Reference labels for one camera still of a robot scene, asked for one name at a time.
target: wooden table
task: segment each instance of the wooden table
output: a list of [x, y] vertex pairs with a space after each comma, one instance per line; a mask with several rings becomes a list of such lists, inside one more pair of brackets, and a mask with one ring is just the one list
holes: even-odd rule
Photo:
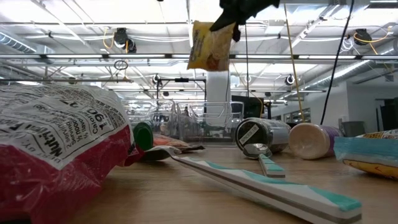
[[[188, 154], [219, 165], [262, 174], [258, 161], [236, 148], [208, 148]], [[363, 203], [363, 223], [396, 223], [398, 182], [366, 174], [335, 158], [304, 161], [282, 152], [272, 157], [286, 180], [344, 194]], [[103, 191], [69, 221], [74, 223], [307, 223], [255, 202], [177, 162], [137, 163], [114, 168]]]

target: wall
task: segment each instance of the wall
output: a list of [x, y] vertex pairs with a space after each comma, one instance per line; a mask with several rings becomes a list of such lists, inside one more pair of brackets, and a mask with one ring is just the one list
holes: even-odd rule
[[348, 109], [350, 121], [364, 121], [366, 132], [377, 131], [376, 108], [384, 101], [376, 99], [393, 99], [398, 97], [398, 86], [361, 86], [348, 84]]
[[[303, 109], [310, 108], [311, 110], [311, 123], [320, 124], [325, 99], [326, 93], [310, 93], [302, 102]], [[272, 116], [282, 115], [282, 119], [284, 114], [298, 110], [299, 103], [296, 101], [288, 102], [287, 106], [278, 106], [271, 109]], [[338, 127], [338, 119], [347, 120], [348, 115], [347, 84], [343, 82], [331, 89], [323, 124]]]

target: green container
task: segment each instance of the green container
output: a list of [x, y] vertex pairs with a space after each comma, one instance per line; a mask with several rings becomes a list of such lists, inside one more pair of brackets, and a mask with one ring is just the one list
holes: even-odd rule
[[134, 141], [143, 151], [148, 151], [154, 145], [154, 133], [147, 123], [140, 122], [132, 130]]

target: white ceiling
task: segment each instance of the white ceiling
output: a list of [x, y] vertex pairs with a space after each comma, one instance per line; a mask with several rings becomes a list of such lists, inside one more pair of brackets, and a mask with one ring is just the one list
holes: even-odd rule
[[[46, 9], [53, 15], [58, 17], [64, 23], [73, 23], [68, 26], [74, 33], [81, 38], [84, 37], [102, 37], [105, 28], [109, 28], [108, 35], [116, 30], [117, 27], [127, 27], [129, 35], [141, 37], [141, 40], [135, 39], [137, 45], [137, 53], [142, 54], [168, 54], [180, 53], [189, 54], [190, 44], [188, 21], [187, 1], [186, 0], [164, 0], [157, 2], [156, 0], [44, 0]], [[216, 0], [189, 0], [190, 13], [189, 17], [192, 21], [215, 21], [222, 13]], [[288, 18], [290, 24], [290, 32], [292, 37], [298, 35], [309, 21], [318, 19], [319, 15], [326, 9], [326, 4], [288, 4]], [[329, 39], [341, 37], [341, 32], [345, 25], [345, 18], [348, 15], [348, 8], [344, 7], [327, 21], [322, 22], [313, 31], [311, 31], [303, 41], [299, 42], [293, 49], [294, 54], [336, 54], [339, 40], [326, 42], [308, 42], [314, 38]], [[250, 18], [247, 26], [247, 36], [249, 40], [247, 51], [249, 54], [280, 54], [288, 46], [287, 39], [271, 39], [258, 40], [265, 37], [267, 27], [261, 25], [269, 20], [284, 20], [284, 8], [281, 5], [278, 9], [269, 7], [261, 11], [256, 18]], [[354, 14], [350, 21], [348, 33], [353, 34], [355, 29], [366, 28], [374, 39], [384, 37], [386, 34], [386, 24], [393, 22], [398, 23], [398, 9], [366, 9], [358, 11]], [[57, 20], [50, 14], [43, 11], [39, 6], [32, 3], [31, 0], [1, 0], [0, 1], [0, 25], [1, 29], [18, 35], [19, 37], [32, 37], [33, 35], [43, 35], [52, 32], [53, 35], [63, 35], [64, 37], [72, 37], [71, 33], [64, 27], [58, 25]], [[281, 27], [280, 34], [282, 37], [287, 36], [286, 26]], [[234, 44], [231, 48], [232, 54], [245, 54], [246, 43], [244, 41], [246, 34], [244, 27], [241, 27], [241, 41]], [[394, 38], [398, 33], [398, 26], [392, 28], [393, 32], [387, 39], [375, 43], [375, 48], [385, 44]], [[176, 37], [184, 37], [181, 42], [153, 42], [148, 41], [149, 37], [168, 37], [170, 39]], [[104, 54], [102, 40], [88, 40], [87, 45], [83, 45], [79, 40], [66, 40], [60, 38], [51, 39], [49, 37], [40, 39], [26, 39], [30, 43], [46, 45], [57, 54]], [[370, 54], [370, 46], [356, 46], [357, 50], [362, 54]], [[110, 53], [121, 53], [121, 50], [113, 47], [108, 50]], [[9, 47], [0, 45], [2, 54], [18, 53]], [[245, 63], [236, 63], [230, 66], [230, 72], [234, 75], [241, 74], [242, 79], [246, 76], [247, 65]], [[291, 64], [277, 63], [249, 63], [249, 74], [252, 76], [250, 86], [254, 88], [285, 88], [284, 77], [293, 73]], [[163, 77], [193, 77], [193, 72], [186, 69], [186, 63], [177, 63], [173, 66], [140, 66], [136, 67], [148, 81], [154, 74], [158, 73]], [[309, 82], [323, 72], [329, 70], [331, 65], [324, 64], [296, 64], [297, 75], [301, 77], [300, 82]], [[32, 71], [43, 73], [44, 68], [28, 67]], [[71, 75], [79, 77], [82, 73], [84, 77], [99, 78], [108, 77], [109, 73], [104, 67], [68, 67], [63, 70]], [[206, 72], [197, 70], [197, 76], [201, 77]], [[134, 80], [137, 84], [146, 86], [136, 70], [127, 69], [126, 75]], [[112, 86], [114, 83], [109, 82], [106, 85]], [[173, 83], [169, 84], [171, 88], [194, 88], [195, 84], [185, 83], [184, 85]], [[201, 93], [193, 96], [181, 94], [170, 94], [177, 98], [198, 97], [203, 98]]]

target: ceiling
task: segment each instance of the ceiling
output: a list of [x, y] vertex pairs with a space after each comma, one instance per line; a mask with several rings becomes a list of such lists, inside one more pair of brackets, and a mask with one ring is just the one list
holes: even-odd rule
[[[103, 44], [103, 36], [111, 37], [118, 27], [126, 27], [128, 34], [137, 45], [139, 54], [189, 54], [190, 52], [190, 21], [215, 21], [222, 13], [215, 0], [44, 0], [45, 9], [34, 3], [35, 0], [2, 0], [0, 1], [0, 27], [7, 34], [13, 35], [27, 45], [45, 45], [56, 54], [121, 54], [123, 51], [113, 45], [107, 49]], [[310, 28], [295, 43], [295, 55], [334, 55], [340, 41], [341, 33], [348, 16], [348, 6], [329, 6], [328, 1], [318, 4], [305, 4], [306, 1], [282, 1], [287, 3], [290, 33], [294, 38], [306, 28]], [[374, 43], [378, 49], [398, 35], [397, 6], [372, 5], [371, 1], [360, 1], [356, 4], [354, 14], [347, 30], [354, 34], [356, 29], [364, 28], [372, 38], [381, 39]], [[231, 54], [289, 54], [287, 26], [284, 7], [269, 7], [261, 11], [256, 18], [250, 18], [247, 24], [248, 47], [246, 49], [245, 27], [241, 41], [233, 44]], [[111, 45], [111, 39], [105, 40]], [[369, 44], [355, 45], [342, 54], [374, 54]], [[1, 54], [21, 54], [8, 46], [0, 45]], [[18, 66], [43, 74], [44, 66], [27, 65], [25, 60], [9, 60]], [[74, 76], [77, 78], [109, 78], [109, 70], [100, 65], [99, 60], [92, 60], [98, 66], [62, 67], [53, 74], [53, 78]], [[155, 74], [164, 78], [189, 77], [206, 78], [204, 70], [187, 70], [187, 60], [157, 59], [130, 60], [126, 76], [134, 83], [116, 83], [110, 80], [98, 84], [104, 88], [151, 88], [151, 80]], [[332, 60], [319, 62], [300, 62], [295, 65], [300, 85], [317, 79], [321, 74], [332, 68]], [[288, 61], [256, 61], [247, 65], [244, 61], [231, 63], [229, 72], [239, 75], [242, 81], [246, 78], [248, 66], [250, 87], [255, 89], [287, 89], [284, 78], [293, 73], [292, 64]], [[49, 67], [53, 73], [60, 66]], [[197, 93], [170, 93], [168, 98], [203, 99], [203, 92], [195, 83], [170, 82], [167, 88], [198, 88]], [[126, 96], [148, 98], [143, 93], [122, 93]]]

